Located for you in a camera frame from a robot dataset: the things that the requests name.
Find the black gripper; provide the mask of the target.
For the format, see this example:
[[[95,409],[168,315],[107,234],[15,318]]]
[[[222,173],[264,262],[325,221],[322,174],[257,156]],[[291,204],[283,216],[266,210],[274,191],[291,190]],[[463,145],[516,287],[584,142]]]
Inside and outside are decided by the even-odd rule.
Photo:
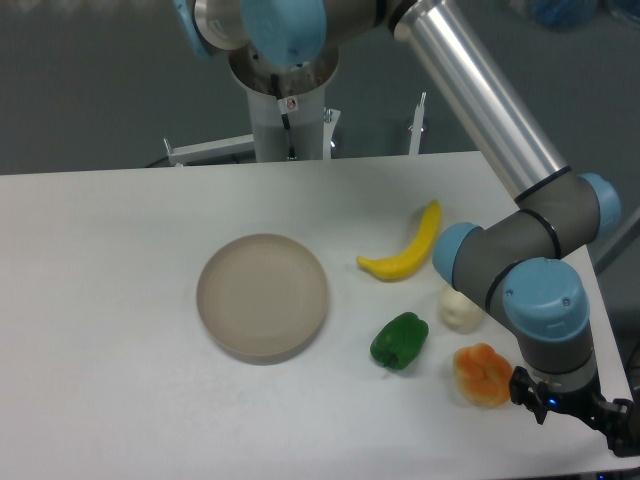
[[[516,366],[509,380],[509,394],[511,402],[524,406],[539,425],[548,412],[569,415],[589,421],[593,430],[605,436],[615,456],[639,455],[639,406],[628,399],[606,401],[597,374],[576,390],[561,391],[549,382],[536,383],[524,367]]]

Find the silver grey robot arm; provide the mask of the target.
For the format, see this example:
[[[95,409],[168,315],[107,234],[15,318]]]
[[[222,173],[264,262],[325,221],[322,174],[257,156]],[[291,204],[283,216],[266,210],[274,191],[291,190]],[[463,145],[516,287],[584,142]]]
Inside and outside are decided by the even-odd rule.
[[[433,263],[517,339],[512,401],[538,422],[573,416],[619,457],[639,452],[639,402],[601,394],[587,295],[565,257],[620,218],[614,188],[566,164],[452,1],[178,1],[195,52],[229,53],[247,89],[260,161],[320,159],[326,114],[312,95],[343,42],[384,25],[407,44],[479,148],[517,211],[482,229],[448,228]]]

